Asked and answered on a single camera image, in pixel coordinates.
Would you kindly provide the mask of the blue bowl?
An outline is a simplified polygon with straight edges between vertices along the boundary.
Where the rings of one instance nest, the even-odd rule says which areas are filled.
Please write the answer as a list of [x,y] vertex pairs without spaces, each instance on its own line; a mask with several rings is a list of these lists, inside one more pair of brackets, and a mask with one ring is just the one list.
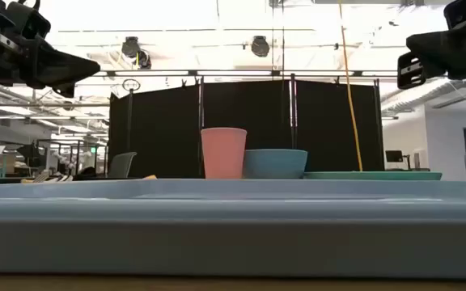
[[308,152],[290,149],[246,150],[245,179],[301,179],[307,165]]

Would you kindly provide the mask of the grey office chair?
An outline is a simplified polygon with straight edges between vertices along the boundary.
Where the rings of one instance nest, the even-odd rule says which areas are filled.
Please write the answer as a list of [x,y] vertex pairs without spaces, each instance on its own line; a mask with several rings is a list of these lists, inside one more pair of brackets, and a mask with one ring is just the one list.
[[116,155],[110,163],[107,177],[109,179],[127,179],[130,167],[136,152],[128,152]]

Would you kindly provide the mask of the pink plastic cup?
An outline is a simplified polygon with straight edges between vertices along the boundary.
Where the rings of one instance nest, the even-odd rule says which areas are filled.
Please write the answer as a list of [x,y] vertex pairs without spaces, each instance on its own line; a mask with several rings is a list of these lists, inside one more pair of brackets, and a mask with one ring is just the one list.
[[209,128],[201,131],[201,147],[207,179],[241,179],[247,131]]

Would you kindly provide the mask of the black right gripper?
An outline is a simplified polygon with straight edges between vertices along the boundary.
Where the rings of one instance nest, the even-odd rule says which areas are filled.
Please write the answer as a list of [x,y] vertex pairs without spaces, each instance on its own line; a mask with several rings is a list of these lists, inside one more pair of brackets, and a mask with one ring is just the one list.
[[397,61],[397,86],[407,90],[427,80],[466,79],[466,21],[446,31],[411,35]]

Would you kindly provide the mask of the blue plastic tray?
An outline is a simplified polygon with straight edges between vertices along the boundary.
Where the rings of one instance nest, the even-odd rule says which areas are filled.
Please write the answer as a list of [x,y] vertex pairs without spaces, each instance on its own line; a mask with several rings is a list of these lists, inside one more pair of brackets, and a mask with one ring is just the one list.
[[466,182],[0,184],[0,272],[466,279]]

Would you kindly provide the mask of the black partition pole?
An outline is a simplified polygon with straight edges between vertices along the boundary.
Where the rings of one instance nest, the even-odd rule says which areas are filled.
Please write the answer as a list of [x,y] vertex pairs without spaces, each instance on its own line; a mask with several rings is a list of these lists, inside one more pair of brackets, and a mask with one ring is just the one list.
[[201,131],[203,130],[204,124],[204,106],[203,106],[203,99],[204,99],[204,86],[205,86],[205,78],[201,76],[198,79],[198,148],[199,148],[199,172],[200,177],[205,178],[205,168],[204,168],[204,155],[202,152],[202,140],[201,140]]
[[297,149],[297,123],[296,123],[296,90],[295,90],[295,74],[290,74],[290,127],[292,148]]

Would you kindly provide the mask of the teal plate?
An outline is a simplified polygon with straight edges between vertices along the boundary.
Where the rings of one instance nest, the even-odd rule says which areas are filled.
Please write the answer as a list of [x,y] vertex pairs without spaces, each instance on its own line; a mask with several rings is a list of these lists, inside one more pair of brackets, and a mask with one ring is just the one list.
[[304,179],[326,180],[440,180],[443,174],[431,171],[325,171],[306,172]]

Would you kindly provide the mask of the round sign on pole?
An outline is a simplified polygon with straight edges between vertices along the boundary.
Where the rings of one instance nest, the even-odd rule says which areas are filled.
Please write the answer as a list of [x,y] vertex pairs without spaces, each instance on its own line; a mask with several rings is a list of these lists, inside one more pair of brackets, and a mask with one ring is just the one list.
[[133,78],[127,78],[123,83],[122,87],[124,90],[129,92],[127,97],[127,128],[126,128],[126,151],[129,152],[131,149],[131,131],[132,131],[132,119],[133,119],[133,94],[141,88],[139,81]]

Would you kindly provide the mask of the black partition panel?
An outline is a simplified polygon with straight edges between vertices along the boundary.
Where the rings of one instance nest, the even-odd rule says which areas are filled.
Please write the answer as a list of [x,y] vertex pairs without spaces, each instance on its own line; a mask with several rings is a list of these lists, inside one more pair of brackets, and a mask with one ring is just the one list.
[[292,150],[288,84],[283,81],[225,82],[206,84],[204,88],[203,129],[246,130],[245,151]]
[[306,171],[384,169],[379,94],[375,86],[296,82],[297,146]]
[[[126,151],[127,97],[111,96],[108,153]],[[129,176],[198,178],[198,87],[186,86],[133,94]]]

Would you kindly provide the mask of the long ceiling light bar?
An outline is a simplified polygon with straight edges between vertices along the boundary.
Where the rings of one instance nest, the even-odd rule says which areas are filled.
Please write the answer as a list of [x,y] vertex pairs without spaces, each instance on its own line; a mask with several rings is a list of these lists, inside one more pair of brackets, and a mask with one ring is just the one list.
[[344,70],[102,70],[94,77],[278,77],[278,76],[344,76]]

